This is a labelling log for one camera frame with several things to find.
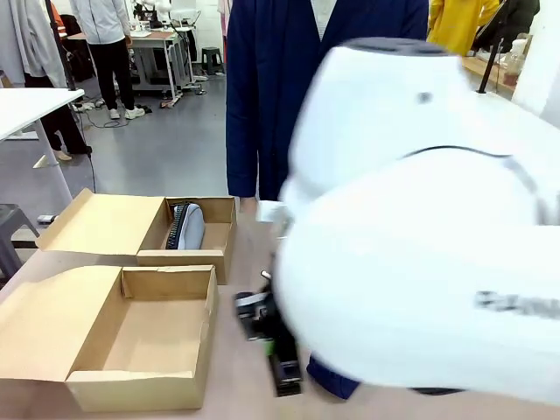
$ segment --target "laboratory room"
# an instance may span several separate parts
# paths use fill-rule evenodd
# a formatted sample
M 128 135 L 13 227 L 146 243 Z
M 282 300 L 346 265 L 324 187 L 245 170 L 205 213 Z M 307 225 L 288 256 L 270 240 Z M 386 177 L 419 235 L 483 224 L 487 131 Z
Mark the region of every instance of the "laboratory room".
M 0 2 L 0 420 L 557 420 L 559 14 Z

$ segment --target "chair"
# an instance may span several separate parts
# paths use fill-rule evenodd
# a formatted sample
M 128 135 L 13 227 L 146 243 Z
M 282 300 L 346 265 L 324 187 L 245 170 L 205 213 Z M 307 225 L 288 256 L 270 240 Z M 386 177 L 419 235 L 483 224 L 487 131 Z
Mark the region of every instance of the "chair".
M 27 226 L 35 236 L 39 236 L 37 229 L 18 206 L 0 204 L 0 270 L 7 278 L 13 277 L 22 265 L 11 243 L 11 237 L 22 226 Z

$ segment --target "yellow jacket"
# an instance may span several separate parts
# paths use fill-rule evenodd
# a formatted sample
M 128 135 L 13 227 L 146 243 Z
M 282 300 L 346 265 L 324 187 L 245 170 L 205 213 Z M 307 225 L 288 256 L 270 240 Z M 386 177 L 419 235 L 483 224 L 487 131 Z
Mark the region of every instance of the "yellow jacket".
M 466 55 L 479 26 L 498 10 L 498 0 L 431 0 L 428 41 Z

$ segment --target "open cardboard box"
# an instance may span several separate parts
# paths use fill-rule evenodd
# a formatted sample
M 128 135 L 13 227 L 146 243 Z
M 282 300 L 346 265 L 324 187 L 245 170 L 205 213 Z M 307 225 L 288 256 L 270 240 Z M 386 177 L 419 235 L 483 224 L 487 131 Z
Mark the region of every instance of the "open cardboard box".
M 0 305 L 0 380 L 65 382 L 85 411 L 202 406 L 214 267 L 71 269 Z
M 202 209 L 202 245 L 197 250 L 166 250 L 173 222 L 169 205 L 184 201 Z M 211 264 L 216 267 L 218 284 L 226 284 L 235 229 L 233 197 L 138 197 L 84 189 L 36 243 L 44 251 L 135 256 L 141 266 Z

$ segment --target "black pole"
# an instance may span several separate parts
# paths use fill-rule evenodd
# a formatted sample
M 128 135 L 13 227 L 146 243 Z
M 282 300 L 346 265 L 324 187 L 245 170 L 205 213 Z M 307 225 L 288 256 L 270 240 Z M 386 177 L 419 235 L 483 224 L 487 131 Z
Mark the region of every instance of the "black pole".
M 490 73 L 492 72 L 492 67 L 494 66 L 494 60 L 496 59 L 496 55 L 498 55 L 498 50 L 501 48 L 501 42 L 498 45 L 492 45 L 492 51 L 490 52 L 490 59 L 488 60 L 488 64 L 486 65 L 486 71 L 484 72 L 484 76 L 482 77 L 482 82 L 480 83 L 479 90 L 477 92 L 479 94 L 485 94 L 487 92 L 487 84 L 488 79 L 490 79 Z
M 70 65 L 67 60 L 67 55 L 64 50 L 64 47 L 62 46 L 62 41 L 60 40 L 59 26 L 57 25 L 56 20 L 54 19 L 51 0 L 45 0 L 45 4 L 46 4 L 46 11 L 49 15 L 49 20 L 51 21 L 50 24 L 52 29 L 52 35 L 54 36 L 54 42 L 57 46 L 57 49 L 59 50 L 59 56 L 60 56 L 60 61 L 62 61 L 62 67 L 64 67 L 66 82 L 68 83 L 68 87 L 70 88 L 70 90 L 76 90 L 76 84 L 74 83 L 74 78 L 70 73 Z
M 492 43 L 492 51 L 490 52 L 490 59 L 486 64 L 486 70 L 484 72 L 484 76 L 482 77 L 482 82 L 480 83 L 479 90 L 477 90 L 479 94 L 485 94 L 487 92 L 488 79 L 490 79 L 490 73 L 492 72 L 492 67 L 494 66 L 494 60 L 496 60 L 496 55 L 498 55 L 498 52 L 501 49 L 501 41 L 503 40 L 502 35 L 504 29 L 506 28 L 506 24 L 508 23 L 509 5 L 511 3 L 510 0 L 504 0 L 504 2 L 506 2 L 504 4 L 505 7 L 502 8 L 504 9 L 504 13 L 502 14 L 502 16 L 498 21 L 498 28 L 496 30 L 496 37 L 494 38 L 494 41 Z

